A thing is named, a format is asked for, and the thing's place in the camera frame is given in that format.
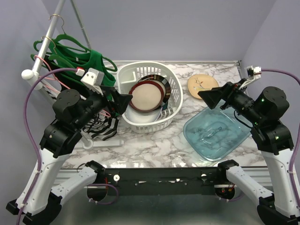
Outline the green tank top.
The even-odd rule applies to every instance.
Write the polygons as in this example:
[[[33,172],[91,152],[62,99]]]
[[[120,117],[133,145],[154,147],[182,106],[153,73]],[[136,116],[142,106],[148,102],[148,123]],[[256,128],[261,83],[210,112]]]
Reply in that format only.
[[[54,69],[58,68],[83,68],[89,70],[90,68],[99,70],[105,74],[102,85],[113,87],[116,79],[111,72],[116,72],[116,65],[101,53],[87,49],[85,53],[79,53],[76,50],[71,50],[66,46],[55,40],[54,43],[49,44],[51,54],[48,57],[49,64]],[[71,89],[77,90],[82,96],[87,98],[90,95],[90,90],[81,82],[81,78],[74,72],[59,72],[55,76],[59,81],[63,82]]]

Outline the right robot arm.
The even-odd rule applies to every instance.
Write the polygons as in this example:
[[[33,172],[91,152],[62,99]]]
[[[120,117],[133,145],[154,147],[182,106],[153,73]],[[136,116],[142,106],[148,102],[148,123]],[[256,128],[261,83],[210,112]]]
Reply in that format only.
[[[257,100],[244,93],[240,83],[228,82],[222,87],[200,91],[198,95],[210,109],[224,100],[220,109],[232,107],[251,124],[251,135],[267,165],[273,191],[269,191],[245,174],[233,160],[219,163],[218,182],[231,182],[256,206],[266,225],[298,225],[300,223],[300,197],[297,174],[292,158],[296,152],[289,129],[280,118],[289,108],[285,93],[276,87],[266,87]]]

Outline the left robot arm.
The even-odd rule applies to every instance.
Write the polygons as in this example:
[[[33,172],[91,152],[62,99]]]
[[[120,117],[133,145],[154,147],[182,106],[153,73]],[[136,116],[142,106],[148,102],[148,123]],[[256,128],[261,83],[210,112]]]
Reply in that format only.
[[[30,179],[21,195],[6,206],[18,216],[17,224],[48,225],[58,216],[63,204],[84,186],[103,182],[103,166],[88,163],[83,171],[56,187],[53,185],[62,165],[81,140],[82,128],[105,108],[123,114],[132,99],[132,95],[120,94],[113,87],[104,90],[112,95],[112,101],[96,92],[83,100],[74,89],[64,90],[57,96],[52,106],[55,120],[44,130],[40,146],[34,146],[37,162]]]

